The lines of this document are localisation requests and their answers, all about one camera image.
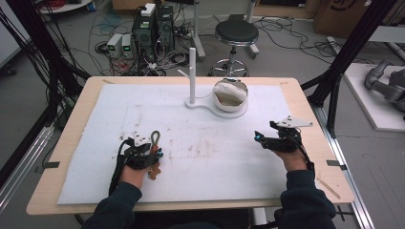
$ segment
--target wooden table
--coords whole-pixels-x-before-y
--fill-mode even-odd
[[[197,84],[214,85],[218,77],[197,77]],[[300,85],[294,78],[247,77],[243,78],[248,85],[280,86],[292,116],[313,122],[312,127],[305,127],[302,133],[303,142],[310,159],[315,163],[316,181],[333,203],[349,203],[353,201],[352,191],[340,167],[329,166],[327,160],[336,160],[329,143],[316,121]],[[104,84],[189,84],[185,77],[91,77],[75,109],[57,143],[50,161],[60,161],[59,167],[46,169],[40,179],[27,207],[30,215],[81,214],[93,213],[96,204],[58,205],[71,158],[80,141],[84,127],[98,99]],[[222,209],[222,208],[253,208],[281,206],[279,199],[266,200],[231,200],[231,201],[193,201],[169,203],[140,203],[136,211],[164,211],[188,209]]]

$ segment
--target gray floor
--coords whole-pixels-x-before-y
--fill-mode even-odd
[[[69,45],[73,48],[76,60],[91,74],[101,75],[95,63],[88,54],[90,52],[100,62],[103,69],[108,69],[108,60],[94,52],[94,45],[100,41],[108,40],[108,36],[90,34],[100,33],[99,24],[112,23],[122,24],[125,28],[131,28],[132,15],[129,13],[117,14],[111,10],[107,3],[99,6],[97,12],[89,13],[85,10],[75,10],[58,14],[60,28]],[[215,28],[214,17],[201,20],[201,28],[208,27],[202,34],[213,34]],[[287,20],[279,23],[287,25]],[[292,21],[294,31],[306,35],[312,46],[314,42],[325,42],[326,36],[315,34],[311,21]],[[294,37],[289,31],[272,31],[272,39],[279,45],[287,47],[299,47],[300,38]],[[220,43],[212,36],[202,36],[202,44],[207,57],[197,65],[197,75],[207,75],[212,65],[222,58],[226,58],[230,48]],[[365,58],[377,63],[388,56],[396,65],[403,65],[396,55],[386,50],[383,44],[368,44],[359,54],[359,58]],[[323,73],[329,63],[309,56],[297,49],[280,48],[274,44],[270,37],[261,31],[257,42],[260,55],[251,58],[249,52],[238,49],[238,59],[247,64],[251,76],[262,77],[294,77],[300,83],[307,82],[315,76]],[[333,57],[322,57],[314,50],[307,52],[331,62]],[[33,71],[31,63],[24,56],[18,54],[12,61],[17,75],[8,76],[1,73],[0,96],[0,165],[10,157],[19,142],[28,132],[34,121],[40,116],[46,106],[45,86]],[[167,71],[167,75],[180,75],[177,69]],[[348,165],[357,187],[366,203],[366,207],[373,219],[375,228],[405,228],[405,187],[402,175],[405,174],[403,164],[405,162],[405,142],[402,133],[375,131],[356,101],[347,83],[342,80],[339,104],[336,117],[336,134],[339,144],[345,154]],[[40,174],[33,169],[40,166],[45,153],[51,149],[59,133],[54,134],[53,142],[36,161],[32,172],[28,174],[14,197],[11,199],[5,211],[0,215],[1,228],[79,228],[79,224],[73,216],[46,216],[33,217],[26,213],[26,207],[40,179]],[[349,205],[341,205],[342,211],[351,212]],[[268,219],[274,209],[266,209]],[[353,216],[340,216],[334,219],[337,228],[358,228]]]

